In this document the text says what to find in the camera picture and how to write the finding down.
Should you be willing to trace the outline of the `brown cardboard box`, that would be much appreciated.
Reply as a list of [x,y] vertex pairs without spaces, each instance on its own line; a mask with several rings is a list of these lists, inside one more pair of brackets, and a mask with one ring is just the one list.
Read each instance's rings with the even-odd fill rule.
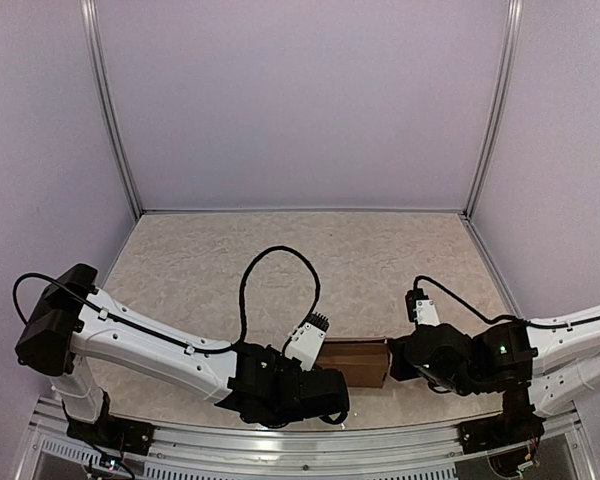
[[351,388],[380,389],[389,372],[387,339],[329,338],[318,354],[316,365],[339,370]]

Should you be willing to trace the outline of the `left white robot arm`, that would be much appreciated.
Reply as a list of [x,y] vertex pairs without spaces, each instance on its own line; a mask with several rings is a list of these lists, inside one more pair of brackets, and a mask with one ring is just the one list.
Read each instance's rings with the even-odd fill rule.
[[15,346],[18,362],[50,378],[67,417],[95,442],[120,434],[110,398],[88,361],[121,365],[236,412],[247,424],[282,428],[317,418],[344,421],[350,409],[344,375],[316,366],[328,321],[312,314],[294,330],[287,350],[213,340],[143,316],[94,283],[96,271],[76,264],[58,278],[26,273],[17,279],[47,286]]

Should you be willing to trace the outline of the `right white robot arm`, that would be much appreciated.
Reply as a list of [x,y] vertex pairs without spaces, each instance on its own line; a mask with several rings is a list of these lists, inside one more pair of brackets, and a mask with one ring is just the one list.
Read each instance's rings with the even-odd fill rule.
[[389,340],[389,374],[470,395],[521,392],[547,418],[600,383],[600,305],[545,319],[510,319],[470,336],[442,322],[420,291],[406,297],[414,330]]

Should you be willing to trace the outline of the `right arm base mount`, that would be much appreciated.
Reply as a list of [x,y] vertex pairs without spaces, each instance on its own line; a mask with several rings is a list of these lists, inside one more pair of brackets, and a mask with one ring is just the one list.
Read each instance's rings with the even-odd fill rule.
[[535,414],[526,388],[505,391],[502,412],[457,426],[464,454],[472,454],[539,439],[544,419]]

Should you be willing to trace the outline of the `front aluminium frame rail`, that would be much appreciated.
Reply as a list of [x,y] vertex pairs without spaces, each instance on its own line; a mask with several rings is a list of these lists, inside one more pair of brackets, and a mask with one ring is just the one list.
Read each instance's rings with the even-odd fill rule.
[[520,479],[595,479],[575,410],[544,424],[537,446],[518,443],[467,453],[455,421],[324,431],[230,429],[156,422],[146,453],[125,452],[125,472],[100,465],[102,447],[67,436],[61,405],[38,400],[16,479],[498,479],[499,460],[533,455]]

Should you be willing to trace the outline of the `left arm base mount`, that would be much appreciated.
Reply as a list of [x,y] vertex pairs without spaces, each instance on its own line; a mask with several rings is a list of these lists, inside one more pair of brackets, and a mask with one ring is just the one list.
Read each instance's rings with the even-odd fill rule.
[[98,420],[93,424],[68,420],[67,435],[86,444],[104,447],[123,453],[147,456],[155,426],[115,416]]

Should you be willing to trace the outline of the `right aluminium frame post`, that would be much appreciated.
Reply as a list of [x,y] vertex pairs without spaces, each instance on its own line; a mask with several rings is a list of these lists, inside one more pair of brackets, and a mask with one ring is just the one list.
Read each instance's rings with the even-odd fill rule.
[[474,172],[468,197],[463,210],[464,218],[470,223],[478,209],[493,152],[496,146],[506,100],[514,70],[517,43],[522,21],[524,2],[510,0],[504,28],[503,44],[497,68],[496,83],[487,118],[484,137],[479,150],[478,163]]

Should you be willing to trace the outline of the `aluminium frame post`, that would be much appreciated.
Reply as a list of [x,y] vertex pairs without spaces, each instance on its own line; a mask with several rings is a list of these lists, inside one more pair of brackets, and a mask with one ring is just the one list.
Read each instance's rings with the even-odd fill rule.
[[517,43],[522,21],[524,2],[510,0],[504,28],[503,44],[497,68],[496,83],[487,118],[484,137],[479,150],[478,163],[474,172],[468,197],[463,210],[464,218],[470,223],[478,209],[493,152],[496,146],[506,100],[514,70]]
[[145,211],[126,155],[115,111],[106,68],[104,47],[99,31],[97,3],[94,0],[81,0],[80,11],[105,132],[112,150],[114,164],[120,177],[123,193],[134,221],[137,222]]

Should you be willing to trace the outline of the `left aluminium frame post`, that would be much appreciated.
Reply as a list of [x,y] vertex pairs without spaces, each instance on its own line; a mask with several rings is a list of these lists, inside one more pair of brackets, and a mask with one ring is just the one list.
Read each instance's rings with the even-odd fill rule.
[[104,47],[99,31],[97,3],[94,0],[81,0],[80,11],[105,132],[112,150],[114,164],[120,177],[123,193],[134,221],[137,222],[145,211],[126,155],[115,111],[106,68]]

